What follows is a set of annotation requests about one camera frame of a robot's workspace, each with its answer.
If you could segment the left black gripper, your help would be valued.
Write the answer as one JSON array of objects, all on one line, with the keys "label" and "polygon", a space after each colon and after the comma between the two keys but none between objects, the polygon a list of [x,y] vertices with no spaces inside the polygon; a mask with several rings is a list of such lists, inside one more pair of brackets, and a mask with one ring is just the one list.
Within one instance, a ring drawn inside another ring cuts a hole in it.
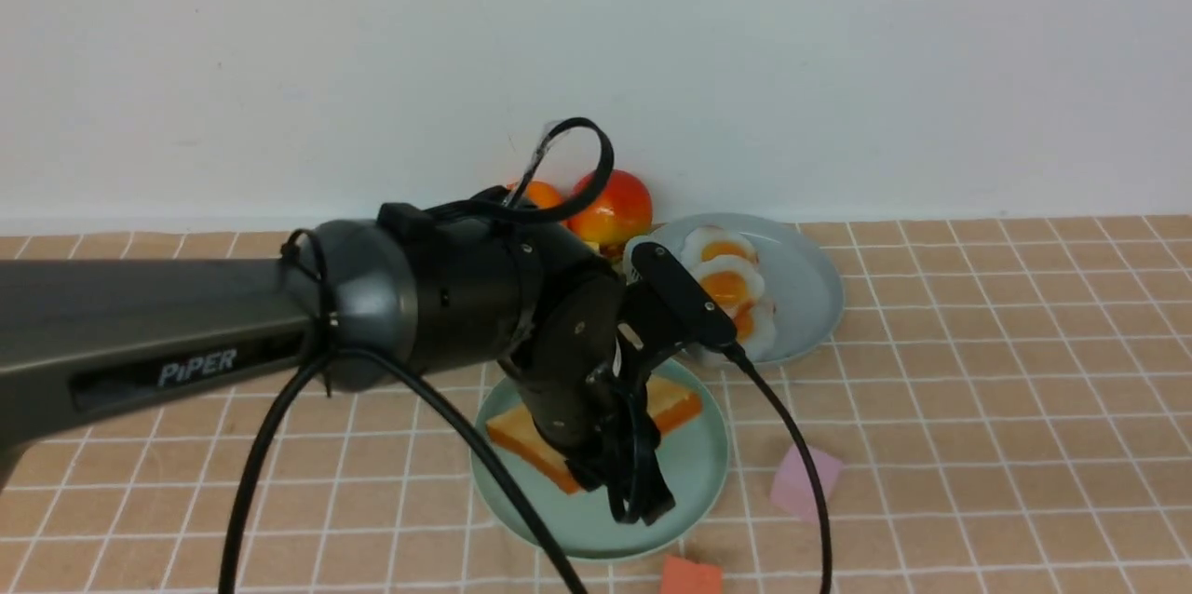
[{"label": "left black gripper", "polygon": [[529,336],[501,366],[581,488],[606,488],[614,522],[654,525],[673,511],[646,389],[664,354],[642,353],[622,322],[627,291],[608,273],[550,277]]}]

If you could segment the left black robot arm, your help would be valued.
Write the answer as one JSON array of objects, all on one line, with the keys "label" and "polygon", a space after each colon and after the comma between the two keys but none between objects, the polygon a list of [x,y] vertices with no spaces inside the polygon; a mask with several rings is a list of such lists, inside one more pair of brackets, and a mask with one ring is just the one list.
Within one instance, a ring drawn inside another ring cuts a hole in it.
[{"label": "left black robot arm", "polygon": [[277,259],[4,262],[4,479],[35,443],[327,359],[333,392],[498,361],[617,522],[673,509],[626,283],[536,209],[384,205]]}]

